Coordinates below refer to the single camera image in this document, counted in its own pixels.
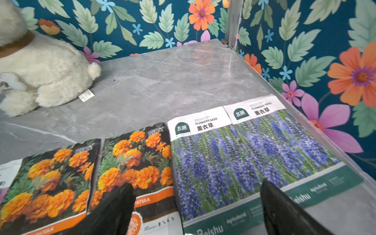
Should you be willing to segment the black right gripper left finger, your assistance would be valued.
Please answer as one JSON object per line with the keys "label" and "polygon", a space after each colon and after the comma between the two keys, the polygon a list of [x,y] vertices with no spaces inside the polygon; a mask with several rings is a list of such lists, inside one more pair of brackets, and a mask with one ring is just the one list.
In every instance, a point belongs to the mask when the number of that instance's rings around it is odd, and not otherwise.
{"label": "black right gripper left finger", "polygon": [[136,196],[125,183],[99,204],[86,218],[64,235],[125,235],[128,231]]}

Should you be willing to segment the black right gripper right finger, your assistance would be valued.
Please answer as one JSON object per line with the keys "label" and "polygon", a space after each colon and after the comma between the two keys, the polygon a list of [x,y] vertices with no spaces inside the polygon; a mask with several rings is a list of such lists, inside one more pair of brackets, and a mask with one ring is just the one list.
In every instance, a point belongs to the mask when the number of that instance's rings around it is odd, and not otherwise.
{"label": "black right gripper right finger", "polygon": [[273,183],[264,179],[260,198],[264,224],[269,235],[331,235],[297,203]]}

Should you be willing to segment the lavender seed packet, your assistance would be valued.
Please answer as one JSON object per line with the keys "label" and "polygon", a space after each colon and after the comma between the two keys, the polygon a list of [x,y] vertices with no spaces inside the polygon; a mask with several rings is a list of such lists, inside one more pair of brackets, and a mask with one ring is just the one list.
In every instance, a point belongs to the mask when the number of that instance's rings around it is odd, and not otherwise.
{"label": "lavender seed packet", "polygon": [[251,165],[253,190],[259,191],[262,181],[267,180],[306,208],[363,182],[276,96],[226,105],[224,109]]}
{"label": "lavender seed packet", "polygon": [[258,194],[264,179],[287,185],[279,170],[244,141],[220,106],[167,123],[180,215],[188,222]]}

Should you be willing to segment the marigold seed packet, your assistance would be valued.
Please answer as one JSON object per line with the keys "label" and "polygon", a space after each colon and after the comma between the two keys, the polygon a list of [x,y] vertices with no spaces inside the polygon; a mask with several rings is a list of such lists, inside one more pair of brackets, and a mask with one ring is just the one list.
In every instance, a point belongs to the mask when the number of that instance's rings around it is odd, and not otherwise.
{"label": "marigold seed packet", "polygon": [[1,205],[1,234],[52,235],[82,221],[100,142],[88,140],[22,158],[21,176]]}
{"label": "marigold seed packet", "polygon": [[164,123],[104,140],[89,211],[120,187],[135,195],[129,235],[181,235],[182,221],[173,188],[169,130]]}

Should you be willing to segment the pink cosmos seed packet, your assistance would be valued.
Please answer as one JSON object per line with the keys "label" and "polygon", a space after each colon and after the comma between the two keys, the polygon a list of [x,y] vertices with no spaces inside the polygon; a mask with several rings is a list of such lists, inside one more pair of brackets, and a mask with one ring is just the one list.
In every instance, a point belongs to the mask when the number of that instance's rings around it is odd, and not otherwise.
{"label": "pink cosmos seed packet", "polygon": [[21,176],[23,159],[1,164],[1,205],[9,200],[10,190]]}

